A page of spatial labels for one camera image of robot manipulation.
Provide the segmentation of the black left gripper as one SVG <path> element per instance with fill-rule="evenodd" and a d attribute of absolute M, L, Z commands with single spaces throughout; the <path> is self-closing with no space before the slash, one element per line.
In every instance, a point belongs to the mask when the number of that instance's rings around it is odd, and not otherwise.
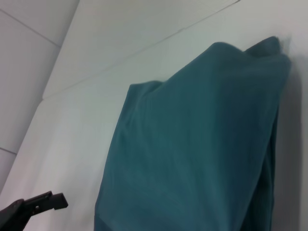
<path fill-rule="evenodd" d="M 53 194 L 51 191 L 30 198 L 19 199 L 0 211 L 0 231 L 23 231 L 27 223 L 27 213 L 34 216 L 54 209 L 68 207 L 63 193 Z"/>

